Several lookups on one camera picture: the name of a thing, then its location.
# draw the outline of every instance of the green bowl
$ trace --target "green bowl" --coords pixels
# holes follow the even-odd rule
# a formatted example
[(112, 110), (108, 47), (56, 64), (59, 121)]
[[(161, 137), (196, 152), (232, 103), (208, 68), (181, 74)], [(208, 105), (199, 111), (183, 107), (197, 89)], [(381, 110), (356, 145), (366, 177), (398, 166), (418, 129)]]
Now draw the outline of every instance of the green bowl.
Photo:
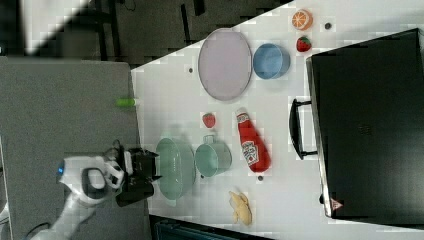
[(169, 200), (177, 200), (194, 184), (196, 170), (190, 146), (178, 139), (162, 138), (157, 147), (159, 154), (159, 189)]

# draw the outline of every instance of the ketchup bottle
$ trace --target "ketchup bottle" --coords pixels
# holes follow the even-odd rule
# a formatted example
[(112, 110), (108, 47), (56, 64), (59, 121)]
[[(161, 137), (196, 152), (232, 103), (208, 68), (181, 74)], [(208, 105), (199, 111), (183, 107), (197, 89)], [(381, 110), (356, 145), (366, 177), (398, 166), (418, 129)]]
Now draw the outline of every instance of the ketchup bottle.
[(259, 137), (246, 113), (246, 109), (236, 111), (241, 148), (247, 165), (253, 172), (264, 172), (271, 165), (271, 158), (264, 142)]

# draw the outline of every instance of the green cup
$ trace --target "green cup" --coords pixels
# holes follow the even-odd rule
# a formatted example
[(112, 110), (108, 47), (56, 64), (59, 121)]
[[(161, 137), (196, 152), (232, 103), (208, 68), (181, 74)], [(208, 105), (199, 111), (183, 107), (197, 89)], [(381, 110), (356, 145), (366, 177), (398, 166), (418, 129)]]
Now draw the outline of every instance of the green cup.
[(194, 161), (200, 174), (212, 177), (230, 168), (231, 152), (224, 142), (217, 142), (214, 135), (206, 135), (194, 154)]

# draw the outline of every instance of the blue bowl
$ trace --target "blue bowl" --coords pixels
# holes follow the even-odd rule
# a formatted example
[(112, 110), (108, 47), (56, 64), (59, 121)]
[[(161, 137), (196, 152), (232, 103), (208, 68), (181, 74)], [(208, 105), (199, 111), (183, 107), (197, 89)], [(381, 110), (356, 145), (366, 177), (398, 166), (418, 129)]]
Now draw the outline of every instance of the blue bowl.
[(253, 69), (262, 79), (279, 78), (289, 70), (289, 67), (290, 55), (272, 43), (261, 45), (253, 57)]

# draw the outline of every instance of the orange slice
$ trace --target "orange slice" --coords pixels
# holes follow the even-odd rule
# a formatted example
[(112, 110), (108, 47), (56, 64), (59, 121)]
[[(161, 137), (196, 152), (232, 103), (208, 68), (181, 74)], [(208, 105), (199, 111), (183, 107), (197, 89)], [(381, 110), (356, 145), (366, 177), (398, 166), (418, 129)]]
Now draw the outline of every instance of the orange slice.
[(313, 22), (312, 14), (305, 9), (297, 11), (292, 18), (292, 24), (297, 30), (308, 29)]

